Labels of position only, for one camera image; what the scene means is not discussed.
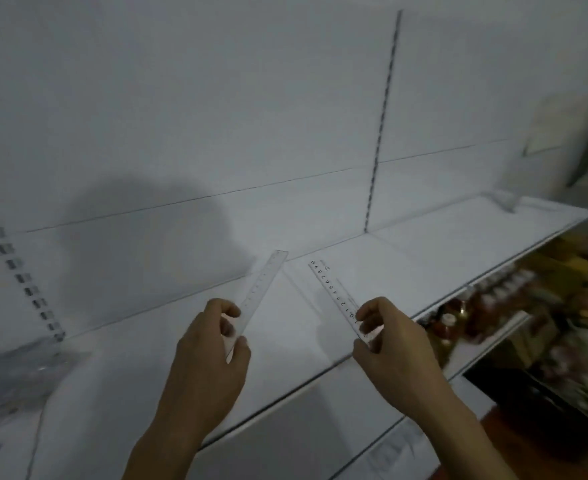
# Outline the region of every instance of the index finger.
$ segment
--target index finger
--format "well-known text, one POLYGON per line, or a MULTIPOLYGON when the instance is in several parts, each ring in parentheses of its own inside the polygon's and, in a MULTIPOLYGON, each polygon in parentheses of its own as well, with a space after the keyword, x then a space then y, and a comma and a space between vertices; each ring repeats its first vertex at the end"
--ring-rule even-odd
POLYGON ((356 320, 362 322, 365 318, 369 317, 371 314, 380 314, 383 317, 383 322, 389 317, 390 314, 393 312, 397 312, 398 308, 394 306, 394 303, 389 301, 384 296, 378 296, 378 298, 373 298, 369 301, 366 301, 360 308, 359 311, 356 312, 356 320))
POLYGON ((228 299, 212 298, 207 302, 205 315, 213 315, 218 320, 223 313, 236 318, 241 315, 241 309, 233 301, 229 301, 228 299))

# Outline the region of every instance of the clear plastic ruler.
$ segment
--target clear plastic ruler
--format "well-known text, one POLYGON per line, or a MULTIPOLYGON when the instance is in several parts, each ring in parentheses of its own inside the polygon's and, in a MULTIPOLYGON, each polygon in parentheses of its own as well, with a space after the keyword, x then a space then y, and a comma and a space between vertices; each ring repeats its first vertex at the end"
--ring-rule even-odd
POLYGON ((332 297, 332 300, 338 306, 341 314, 345 317, 347 322, 349 322, 352 329, 356 332, 356 335, 359 336, 359 339, 363 340, 364 342, 369 342, 372 337, 367 337, 359 330, 360 323, 356 321, 356 311, 360 308, 354 299, 347 293, 347 290, 338 279, 338 277, 334 274, 332 268, 327 266, 327 263, 323 260, 314 260, 309 263, 309 267, 316 278, 321 282, 325 291, 329 293, 329 296, 332 297))
POLYGON ((243 331, 245 331, 247 324, 258 309, 262 298, 265 296, 269 285, 271 285, 274 277, 283 266, 285 259, 287 259, 287 254, 289 254, 287 251, 274 251, 269 257, 267 264, 258 272, 256 282, 247 293, 245 299, 242 300, 242 303, 238 306, 241 309, 241 316, 230 320, 234 325, 234 335, 231 337, 223 337, 223 341, 225 342, 225 356, 229 356, 234 348, 236 339, 242 335, 243 331))

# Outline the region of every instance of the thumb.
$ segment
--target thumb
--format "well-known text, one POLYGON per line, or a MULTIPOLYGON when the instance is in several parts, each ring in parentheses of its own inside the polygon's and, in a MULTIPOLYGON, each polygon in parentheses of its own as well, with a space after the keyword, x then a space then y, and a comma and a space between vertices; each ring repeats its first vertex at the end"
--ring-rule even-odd
POLYGON ((370 352, 368 345, 361 339, 354 340, 354 350, 352 351, 354 360, 361 366, 361 369, 371 378, 375 372, 375 363, 377 356, 370 352))
POLYGON ((236 340, 232 360, 229 361, 229 364, 232 366, 235 373, 238 374, 239 378, 242 379, 243 383, 245 382, 245 376, 247 375, 247 368, 250 365, 250 357, 251 350, 249 345, 247 345, 247 339, 241 335, 236 340))

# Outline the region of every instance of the perforated metal strip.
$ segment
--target perforated metal strip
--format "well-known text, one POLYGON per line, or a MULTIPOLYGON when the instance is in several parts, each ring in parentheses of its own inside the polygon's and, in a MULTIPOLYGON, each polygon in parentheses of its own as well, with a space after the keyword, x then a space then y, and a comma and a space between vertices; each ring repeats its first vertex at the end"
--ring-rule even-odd
POLYGON ((59 342, 65 338, 65 331, 58 323, 54 312, 40 289, 34 282, 32 274, 25 266, 23 259, 18 255, 11 240, 5 233, 5 228, 0 223, 0 259, 2 259, 7 271, 13 275, 16 286, 22 290, 26 300, 29 300, 37 318, 41 320, 48 332, 59 342))
POLYGON ((376 142, 376 152, 374 153, 374 168, 372 169, 372 180, 370 183, 370 195, 368 196, 368 210, 365 214, 365 229, 368 231, 370 225, 370 210, 372 207, 372 197, 374 196, 374 185, 378 172, 378 155, 380 154, 380 142, 383 139, 383 129, 385 128, 385 116, 387 113, 387 100, 389 99, 389 88, 392 85, 392 74, 394 72, 394 60, 396 59, 396 45, 398 43, 398 32, 401 28, 401 17, 403 10, 396 12, 396 26, 394 27, 394 36, 392 37, 392 50, 389 54, 389 67, 387 68, 387 81, 385 83, 385 95, 383 97, 383 109, 380 112, 380 123, 378 125, 378 139, 376 142))

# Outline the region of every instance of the person's left hand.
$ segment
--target person's left hand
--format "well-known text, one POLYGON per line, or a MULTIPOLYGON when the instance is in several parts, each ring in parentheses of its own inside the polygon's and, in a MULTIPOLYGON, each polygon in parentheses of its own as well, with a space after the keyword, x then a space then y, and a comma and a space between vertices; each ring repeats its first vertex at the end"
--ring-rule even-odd
POLYGON ((234 406, 251 351, 247 340, 239 337, 231 362, 226 362, 221 334, 230 336, 234 328, 223 313, 238 317, 241 310, 225 299, 209 300, 178 342, 152 427, 190 431, 202 441, 234 406))

